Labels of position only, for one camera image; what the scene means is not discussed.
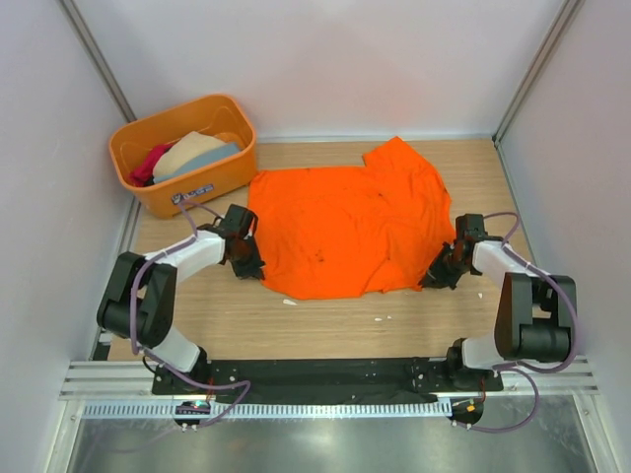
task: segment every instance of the metal floor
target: metal floor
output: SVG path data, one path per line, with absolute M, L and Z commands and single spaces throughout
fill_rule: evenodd
M 510 426 L 532 406 L 529 396 L 488 398 L 480 425 Z M 82 421 L 70 473 L 583 473 L 596 466 L 572 396 L 544 396 L 526 427 L 489 435 L 446 419 L 234 421 L 176 432 L 172 421 Z

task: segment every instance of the red cloth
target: red cloth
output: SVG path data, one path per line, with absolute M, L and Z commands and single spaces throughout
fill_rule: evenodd
M 156 163 L 160 160 L 164 153 L 171 149 L 172 146 L 173 144 L 158 145 L 153 148 L 147 155 L 147 158 L 145 158 L 145 161 L 143 161 L 142 165 L 136 168 L 129 175 L 131 182 L 138 187 L 143 187 L 154 175 L 154 167 L 156 166 Z

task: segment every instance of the beige cloth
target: beige cloth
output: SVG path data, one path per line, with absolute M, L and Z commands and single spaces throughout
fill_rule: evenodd
M 214 136 L 191 131 L 162 155 L 154 167 L 154 177 L 171 175 L 193 158 L 225 144 Z

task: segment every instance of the folded clothes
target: folded clothes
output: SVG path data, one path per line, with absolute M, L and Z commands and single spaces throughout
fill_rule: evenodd
M 184 166 L 176 170 L 175 172 L 162 175 L 160 177 L 154 176 L 154 183 L 159 184 L 160 182 L 164 182 L 165 180 L 173 179 L 174 177 L 178 177 L 179 175 L 186 174 L 187 172 L 191 172 L 192 170 L 196 170 L 199 168 L 203 168 L 204 166 L 208 166 L 212 163 L 217 163 L 225 158 L 228 158 L 232 155 L 235 155 L 240 151 L 239 146 L 235 143 L 229 143 L 227 145 L 221 146 L 219 148 L 215 148 L 214 150 L 207 151 L 202 155 L 199 155 L 196 158 L 193 158 Z
M 149 152 L 147 158 L 145 158 L 145 161 L 143 161 L 142 165 L 136 168 L 129 175 L 129 180 L 131 180 L 131 182 L 137 187 L 151 185 L 151 178 L 154 173 L 154 167 L 156 166 L 156 163 L 163 156 L 163 154 L 170 150 L 172 147 L 173 145 L 158 145 L 154 147 Z
M 168 153 L 164 153 L 154 167 L 154 180 L 176 172 L 190 160 L 207 151 L 224 146 L 222 140 L 214 136 L 202 135 L 191 131 L 174 144 Z

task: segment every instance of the orange plastic bin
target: orange plastic bin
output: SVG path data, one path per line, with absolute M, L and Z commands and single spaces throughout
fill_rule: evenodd
M 242 150 L 217 163 L 148 187 L 136 187 L 130 173 L 161 144 L 191 131 L 237 143 Z M 179 212 L 183 199 L 206 202 L 248 184 L 256 175 L 256 132 L 237 102 L 225 95 L 202 97 L 129 123 L 109 139 L 109 153 L 120 183 L 157 217 Z

